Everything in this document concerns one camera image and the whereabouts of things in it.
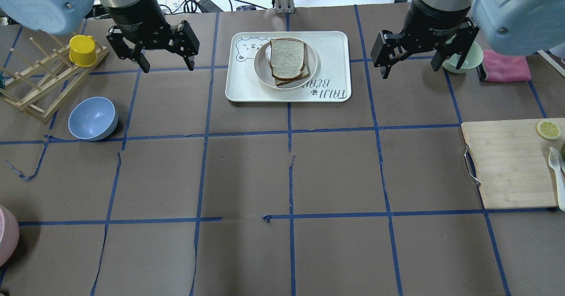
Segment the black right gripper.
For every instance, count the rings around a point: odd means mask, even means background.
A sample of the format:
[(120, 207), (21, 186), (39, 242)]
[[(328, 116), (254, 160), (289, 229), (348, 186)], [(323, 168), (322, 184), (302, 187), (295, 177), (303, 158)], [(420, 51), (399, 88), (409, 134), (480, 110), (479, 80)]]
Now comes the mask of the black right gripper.
[(470, 8), (444, 11), (414, 0), (410, 4), (402, 30), (394, 34), (382, 30), (373, 45), (370, 56), (381, 77), (386, 80), (392, 67), (416, 53), (434, 51), (430, 62), (433, 71), (455, 54), (455, 70), (472, 68), (471, 46), (479, 27), (467, 14)]

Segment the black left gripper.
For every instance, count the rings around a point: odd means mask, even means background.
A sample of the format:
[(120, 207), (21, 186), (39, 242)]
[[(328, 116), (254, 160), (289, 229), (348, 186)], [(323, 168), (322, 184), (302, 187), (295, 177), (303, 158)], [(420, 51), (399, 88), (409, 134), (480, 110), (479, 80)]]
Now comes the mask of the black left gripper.
[(114, 22), (106, 39), (118, 58), (137, 63), (147, 74), (150, 63), (143, 50), (166, 50), (180, 56), (189, 71), (194, 70), (200, 42), (188, 21), (172, 26), (164, 18), (159, 4), (153, 2), (106, 10)]

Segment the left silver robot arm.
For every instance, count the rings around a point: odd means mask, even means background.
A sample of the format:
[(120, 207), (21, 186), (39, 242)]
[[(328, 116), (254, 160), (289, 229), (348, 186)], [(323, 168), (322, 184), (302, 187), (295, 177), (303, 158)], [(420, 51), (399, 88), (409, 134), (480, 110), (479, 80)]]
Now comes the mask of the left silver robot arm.
[[(120, 59), (129, 59), (143, 72), (150, 63), (147, 50), (166, 50), (180, 56), (189, 70), (199, 52), (199, 40), (189, 23), (171, 26), (157, 0), (99, 0), (114, 21), (106, 36)], [(31, 30), (52, 35), (74, 31), (91, 11), (94, 0), (0, 0), (8, 16)]]

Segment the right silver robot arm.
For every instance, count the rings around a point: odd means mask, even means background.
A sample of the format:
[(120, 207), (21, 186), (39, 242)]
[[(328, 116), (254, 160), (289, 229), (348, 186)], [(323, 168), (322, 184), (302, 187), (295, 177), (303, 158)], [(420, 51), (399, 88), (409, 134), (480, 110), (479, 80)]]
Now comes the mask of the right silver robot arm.
[(383, 79), (416, 53), (435, 52), (437, 71), (446, 61), (460, 69), (482, 32), (504, 56), (528, 56), (564, 42), (565, 0), (412, 0), (402, 30), (382, 30), (370, 56)]

